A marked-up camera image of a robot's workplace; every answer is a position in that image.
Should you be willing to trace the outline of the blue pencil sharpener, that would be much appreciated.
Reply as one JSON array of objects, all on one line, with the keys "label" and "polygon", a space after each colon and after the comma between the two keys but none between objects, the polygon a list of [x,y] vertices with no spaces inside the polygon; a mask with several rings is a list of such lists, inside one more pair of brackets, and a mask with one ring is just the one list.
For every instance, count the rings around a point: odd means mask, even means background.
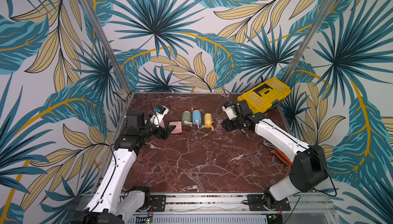
[{"label": "blue pencil sharpener", "polygon": [[202,116],[199,110],[194,110],[192,113],[192,124],[200,128],[202,122]]}]

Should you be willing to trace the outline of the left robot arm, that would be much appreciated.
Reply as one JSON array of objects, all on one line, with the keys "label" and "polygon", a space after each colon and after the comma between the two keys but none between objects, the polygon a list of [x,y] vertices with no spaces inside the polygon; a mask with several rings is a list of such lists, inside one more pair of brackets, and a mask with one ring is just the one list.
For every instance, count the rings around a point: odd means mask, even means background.
[{"label": "left robot arm", "polygon": [[126,177],[145,145],[154,136],[166,140],[175,126],[162,127],[169,109],[159,105],[146,118],[143,110],[128,111],[125,126],[114,142],[112,158],[96,193],[83,211],[75,212],[71,224],[127,224],[140,209],[152,208],[149,187],[133,187],[120,199]]}]

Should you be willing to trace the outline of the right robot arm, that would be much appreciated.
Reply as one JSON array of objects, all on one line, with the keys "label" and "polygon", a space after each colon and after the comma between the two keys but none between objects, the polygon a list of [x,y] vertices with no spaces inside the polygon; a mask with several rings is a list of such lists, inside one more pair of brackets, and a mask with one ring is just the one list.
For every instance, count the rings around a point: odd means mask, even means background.
[{"label": "right robot arm", "polygon": [[293,137],[265,114],[252,112],[246,101],[227,102],[222,109],[228,116],[222,122],[226,131],[249,129],[270,142],[292,163],[289,175],[265,191],[269,202],[308,192],[329,178],[324,150],[319,145],[311,146]]}]

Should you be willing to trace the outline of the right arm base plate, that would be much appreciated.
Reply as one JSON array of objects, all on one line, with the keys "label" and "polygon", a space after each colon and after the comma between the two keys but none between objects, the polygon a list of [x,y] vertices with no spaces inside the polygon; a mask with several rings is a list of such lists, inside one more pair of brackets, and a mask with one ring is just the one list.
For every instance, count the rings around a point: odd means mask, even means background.
[{"label": "right arm base plate", "polygon": [[247,205],[250,211],[290,211],[291,207],[287,198],[275,200],[270,195],[249,194],[247,199],[242,201]]}]

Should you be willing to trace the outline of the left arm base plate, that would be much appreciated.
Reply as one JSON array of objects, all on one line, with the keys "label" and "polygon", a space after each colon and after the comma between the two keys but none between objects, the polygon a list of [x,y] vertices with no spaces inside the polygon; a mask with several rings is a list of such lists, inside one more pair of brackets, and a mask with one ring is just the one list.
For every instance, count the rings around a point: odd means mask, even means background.
[{"label": "left arm base plate", "polygon": [[164,212],[166,207],[166,195],[152,195],[139,209],[140,212]]}]

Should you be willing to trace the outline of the green pencil sharpener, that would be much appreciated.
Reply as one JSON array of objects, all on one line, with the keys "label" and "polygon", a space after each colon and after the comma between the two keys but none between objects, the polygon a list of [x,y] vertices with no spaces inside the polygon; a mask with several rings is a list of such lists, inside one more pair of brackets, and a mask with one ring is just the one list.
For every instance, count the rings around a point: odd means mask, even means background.
[{"label": "green pencil sharpener", "polygon": [[189,111],[184,111],[182,114],[182,125],[185,127],[192,127],[192,118],[191,113]]}]

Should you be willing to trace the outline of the yellow pencil sharpener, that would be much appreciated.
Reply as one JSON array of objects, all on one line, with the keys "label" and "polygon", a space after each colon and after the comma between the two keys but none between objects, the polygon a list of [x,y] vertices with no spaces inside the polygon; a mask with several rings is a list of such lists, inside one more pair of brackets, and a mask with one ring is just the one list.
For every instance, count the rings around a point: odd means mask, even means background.
[{"label": "yellow pencil sharpener", "polygon": [[204,128],[210,128],[212,131],[214,131],[212,115],[210,113],[206,113],[204,115]]}]

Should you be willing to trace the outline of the pink sharpener back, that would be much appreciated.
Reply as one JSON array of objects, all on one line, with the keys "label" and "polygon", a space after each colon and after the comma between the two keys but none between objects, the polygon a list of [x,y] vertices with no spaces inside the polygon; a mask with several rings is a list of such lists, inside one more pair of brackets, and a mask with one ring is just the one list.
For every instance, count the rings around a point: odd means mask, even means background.
[{"label": "pink sharpener back", "polygon": [[178,134],[182,133],[182,122],[176,121],[176,122],[169,122],[168,124],[170,127],[174,127],[174,129],[171,131],[171,134]]}]

